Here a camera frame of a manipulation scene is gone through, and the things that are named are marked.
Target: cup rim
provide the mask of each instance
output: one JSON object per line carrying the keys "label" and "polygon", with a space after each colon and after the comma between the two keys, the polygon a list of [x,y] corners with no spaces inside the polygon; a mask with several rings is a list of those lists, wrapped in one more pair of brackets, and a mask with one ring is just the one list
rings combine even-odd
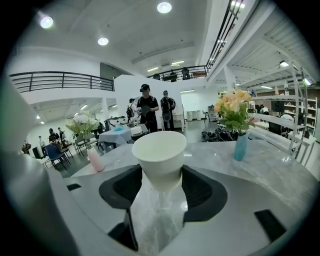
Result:
{"label": "cup rim", "polygon": [[[156,133],[177,133],[179,134],[178,136],[181,136],[181,138],[183,137],[183,145],[181,147],[181,150],[179,150],[178,153],[170,156],[170,157],[166,157],[166,158],[163,158],[163,159],[158,159],[158,160],[149,160],[149,159],[146,159],[146,158],[143,158],[143,157],[138,157],[136,154],[135,154],[135,148],[137,147],[137,142],[140,141],[139,143],[141,143],[141,140],[146,140],[146,138],[148,137],[148,135],[152,135],[152,134],[156,134]],[[162,131],[157,131],[157,132],[154,132],[154,133],[150,133],[150,134],[147,134],[146,136],[143,136],[141,138],[139,138],[132,146],[132,149],[131,149],[131,152],[132,154],[134,155],[135,158],[137,158],[138,160],[140,161],[144,161],[144,162],[147,162],[147,163],[157,163],[157,162],[164,162],[164,161],[167,161],[167,160],[170,160],[172,158],[175,158],[177,155],[181,154],[181,152],[183,152],[185,149],[186,149],[186,146],[187,146],[187,139],[186,137],[179,133],[179,132],[176,132],[176,131],[169,131],[169,130],[162,130]]]}

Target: fluorescent light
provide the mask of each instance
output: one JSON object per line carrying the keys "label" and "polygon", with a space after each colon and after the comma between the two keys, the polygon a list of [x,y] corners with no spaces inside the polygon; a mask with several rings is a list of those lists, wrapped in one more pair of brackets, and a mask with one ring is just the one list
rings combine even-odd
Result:
{"label": "fluorescent light", "polygon": [[101,37],[98,40],[98,44],[101,45],[101,46],[105,46],[107,43],[109,43],[109,40],[106,39],[105,37]]}
{"label": "fluorescent light", "polygon": [[88,105],[84,105],[80,110],[84,110]]}
{"label": "fluorescent light", "polygon": [[157,69],[158,69],[158,67],[156,66],[156,67],[153,67],[153,68],[148,69],[147,71],[148,71],[148,72],[151,72],[151,71],[154,71],[154,70],[157,70]]}
{"label": "fluorescent light", "polygon": [[305,84],[307,85],[307,86],[310,86],[311,85],[311,83],[310,83],[310,81],[308,80],[308,79],[304,79],[304,82],[305,82]]}
{"label": "fluorescent light", "polygon": [[268,87],[268,86],[264,86],[264,85],[261,85],[262,88],[266,88],[266,89],[272,89],[272,87]]}
{"label": "fluorescent light", "polygon": [[172,6],[168,2],[161,2],[161,3],[158,4],[156,9],[158,10],[159,13],[167,14],[168,12],[171,11]]}
{"label": "fluorescent light", "polygon": [[171,63],[171,66],[175,66],[175,65],[178,65],[178,64],[181,64],[181,63],[184,63],[184,62],[185,62],[184,60],[172,62],[172,63]]}
{"label": "fluorescent light", "polygon": [[53,23],[54,23],[53,19],[49,16],[46,16],[42,18],[42,20],[40,21],[40,26],[43,27],[44,29],[48,29],[52,26]]}
{"label": "fluorescent light", "polygon": [[288,67],[289,64],[286,63],[286,62],[283,60],[283,61],[280,62],[280,66],[283,67],[283,68],[285,68],[285,67]]}
{"label": "fluorescent light", "polygon": [[190,93],[190,92],[194,92],[195,90],[183,90],[183,91],[180,91],[180,93]]}
{"label": "fluorescent light", "polygon": [[232,6],[235,5],[236,7],[240,7],[240,8],[245,8],[245,6],[246,6],[244,3],[242,3],[241,5],[240,5],[239,2],[236,3],[236,1],[232,1],[232,2],[231,2],[231,5],[232,5]]}

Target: black metal railing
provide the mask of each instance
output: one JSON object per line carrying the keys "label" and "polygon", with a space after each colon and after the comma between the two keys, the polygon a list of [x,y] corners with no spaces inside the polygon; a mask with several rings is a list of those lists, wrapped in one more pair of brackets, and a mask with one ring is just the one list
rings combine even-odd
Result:
{"label": "black metal railing", "polygon": [[208,72],[216,62],[219,54],[222,52],[227,42],[227,36],[235,26],[235,20],[239,19],[238,14],[240,14],[240,11],[242,9],[242,4],[243,4],[243,0],[229,0],[218,36],[216,37],[212,52],[206,63],[206,68]]}
{"label": "black metal railing", "polygon": [[170,71],[156,73],[147,77],[162,80],[164,82],[175,82],[177,80],[188,80],[205,76],[207,76],[207,67],[202,65],[171,69]]}
{"label": "black metal railing", "polygon": [[113,80],[81,73],[35,71],[11,74],[10,78],[20,93],[57,88],[85,88],[115,91]]}

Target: pink vase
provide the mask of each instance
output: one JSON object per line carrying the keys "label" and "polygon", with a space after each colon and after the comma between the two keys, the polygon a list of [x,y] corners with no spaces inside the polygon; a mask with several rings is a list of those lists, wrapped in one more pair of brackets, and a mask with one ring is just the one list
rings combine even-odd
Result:
{"label": "pink vase", "polygon": [[88,154],[88,157],[89,157],[90,163],[92,164],[93,169],[96,172],[103,171],[105,168],[105,165],[101,161],[100,156],[99,156],[98,152],[96,151],[96,149],[94,147],[88,149],[87,154]]}

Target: round ceiling light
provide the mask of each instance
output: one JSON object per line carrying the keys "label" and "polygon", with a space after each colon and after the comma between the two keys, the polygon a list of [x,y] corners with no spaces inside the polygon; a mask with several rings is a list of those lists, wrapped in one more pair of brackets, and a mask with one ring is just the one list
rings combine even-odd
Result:
{"label": "round ceiling light", "polygon": [[101,38],[98,40],[98,44],[101,45],[101,46],[105,46],[107,43],[109,43],[109,40],[106,39],[105,37],[101,37]]}
{"label": "round ceiling light", "polygon": [[42,18],[42,20],[40,21],[40,26],[43,27],[44,29],[48,29],[52,26],[53,23],[54,23],[54,20],[51,17],[46,16]]}
{"label": "round ceiling light", "polygon": [[171,11],[172,6],[171,6],[171,4],[168,3],[168,2],[162,2],[162,3],[159,3],[159,4],[158,4],[158,6],[156,7],[156,9],[158,10],[159,13],[167,14],[168,12]]}

